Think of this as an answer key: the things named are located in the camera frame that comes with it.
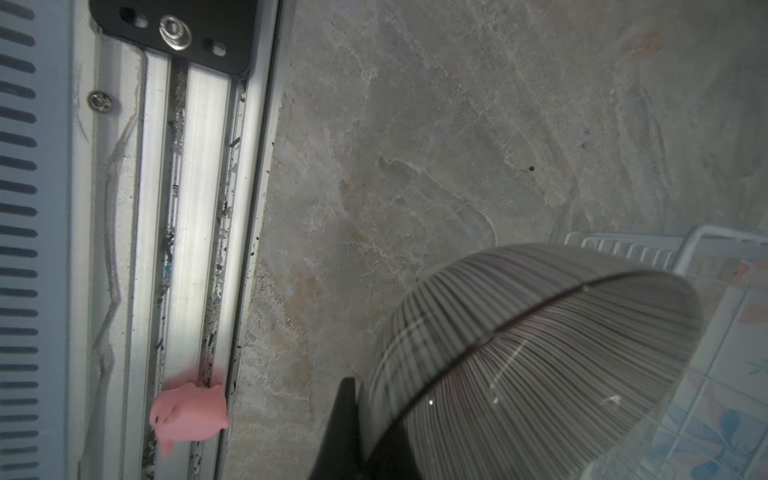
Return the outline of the clear cup white base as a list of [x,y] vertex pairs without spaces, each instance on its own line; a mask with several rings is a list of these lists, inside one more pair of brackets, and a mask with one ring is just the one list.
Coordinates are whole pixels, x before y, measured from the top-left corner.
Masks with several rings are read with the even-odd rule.
[[668,396],[702,335],[683,278],[562,244],[478,252],[420,281],[359,397],[381,479],[564,479]]

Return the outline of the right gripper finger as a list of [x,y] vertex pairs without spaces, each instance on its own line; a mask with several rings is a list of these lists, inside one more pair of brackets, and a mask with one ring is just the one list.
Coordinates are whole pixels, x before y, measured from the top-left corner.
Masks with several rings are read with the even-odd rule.
[[309,480],[356,479],[361,446],[356,381],[341,380]]

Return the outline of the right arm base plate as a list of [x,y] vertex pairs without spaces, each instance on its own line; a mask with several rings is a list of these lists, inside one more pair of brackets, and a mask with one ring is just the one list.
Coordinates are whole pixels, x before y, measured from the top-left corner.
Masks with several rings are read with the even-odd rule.
[[250,69],[257,0],[90,0],[104,33],[241,77]]

